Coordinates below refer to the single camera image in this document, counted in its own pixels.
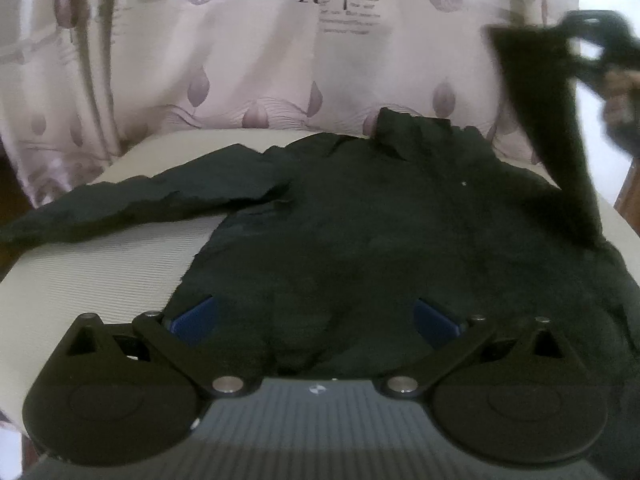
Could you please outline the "person's right hand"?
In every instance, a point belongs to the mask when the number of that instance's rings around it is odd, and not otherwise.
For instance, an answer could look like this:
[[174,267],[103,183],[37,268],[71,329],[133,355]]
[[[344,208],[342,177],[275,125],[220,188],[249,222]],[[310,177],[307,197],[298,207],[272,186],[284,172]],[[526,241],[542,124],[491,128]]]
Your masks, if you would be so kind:
[[639,157],[638,70],[609,70],[604,77],[602,118],[608,137],[633,158]]

